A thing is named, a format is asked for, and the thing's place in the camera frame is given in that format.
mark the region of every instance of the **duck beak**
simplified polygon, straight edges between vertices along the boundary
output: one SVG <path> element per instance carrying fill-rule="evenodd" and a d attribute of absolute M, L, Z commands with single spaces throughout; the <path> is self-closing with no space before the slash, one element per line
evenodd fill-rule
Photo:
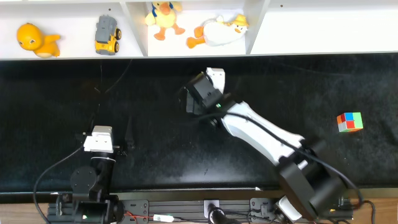
<path fill-rule="evenodd" d="M 170 14 L 170 10 L 171 10 L 171 8 L 170 8 L 170 6 L 169 6 L 169 3 L 168 3 L 168 2 L 162 3 L 162 4 L 160 5 L 160 7 L 159 7 L 159 10 L 160 10 L 163 14 L 169 15 L 169 14 Z"/>

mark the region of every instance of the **toy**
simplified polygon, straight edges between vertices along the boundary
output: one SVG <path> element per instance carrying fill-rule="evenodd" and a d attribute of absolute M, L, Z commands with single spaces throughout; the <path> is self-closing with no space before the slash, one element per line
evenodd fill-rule
<path fill-rule="evenodd" d="M 119 51 L 117 40 L 122 38 L 122 32 L 117 27 L 116 19 L 110 16 L 100 16 L 95 32 L 95 52 L 101 55 L 115 55 Z"/>
<path fill-rule="evenodd" d="M 339 132 L 353 132 L 363 129 L 361 113 L 343 113 L 337 117 Z"/>
<path fill-rule="evenodd" d="M 210 19 L 203 26 L 195 29 L 195 38 L 189 37 L 187 45 L 190 49 L 198 44 L 206 43 L 209 46 L 230 44 L 244 36 L 249 24 L 244 15 L 238 15 L 232 23 L 224 22 L 222 16 Z"/>
<path fill-rule="evenodd" d="M 39 28 L 30 23 L 20 26 L 17 31 L 17 40 L 20 47 L 33 51 L 41 58 L 58 57 L 60 55 L 60 50 L 55 42 L 60 38 L 59 35 L 45 35 Z"/>
<path fill-rule="evenodd" d="M 160 32 L 154 35 L 156 39 L 164 40 L 166 29 L 170 27 L 174 29 L 176 35 L 185 32 L 185 29 L 175 23 L 177 15 L 173 9 L 180 12 L 182 5 L 179 2 L 152 2 L 152 11 L 145 18 L 145 23 L 148 26 L 156 24 L 160 27 Z"/>

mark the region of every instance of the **blue square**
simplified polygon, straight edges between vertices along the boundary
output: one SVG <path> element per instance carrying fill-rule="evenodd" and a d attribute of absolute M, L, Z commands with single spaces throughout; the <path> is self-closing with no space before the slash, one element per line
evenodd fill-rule
<path fill-rule="evenodd" d="M 352 113 L 345 113 L 344 114 L 346 117 L 346 121 L 353 121 L 354 120 L 354 116 Z"/>

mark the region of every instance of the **colorful cube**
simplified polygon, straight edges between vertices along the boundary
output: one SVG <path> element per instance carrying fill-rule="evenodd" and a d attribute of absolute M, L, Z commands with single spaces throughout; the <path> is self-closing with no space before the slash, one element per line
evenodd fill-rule
<path fill-rule="evenodd" d="M 343 113 L 337 117 L 337 124 L 339 132 L 353 132 L 363 129 L 360 112 Z"/>

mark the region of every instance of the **yellow hat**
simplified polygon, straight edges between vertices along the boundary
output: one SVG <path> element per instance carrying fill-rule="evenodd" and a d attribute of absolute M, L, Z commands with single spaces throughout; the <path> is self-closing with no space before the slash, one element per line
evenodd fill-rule
<path fill-rule="evenodd" d="M 246 22 L 246 16 L 241 14 L 236 16 L 236 19 L 232 23 L 238 26 L 249 26 L 248 22 Z"/>

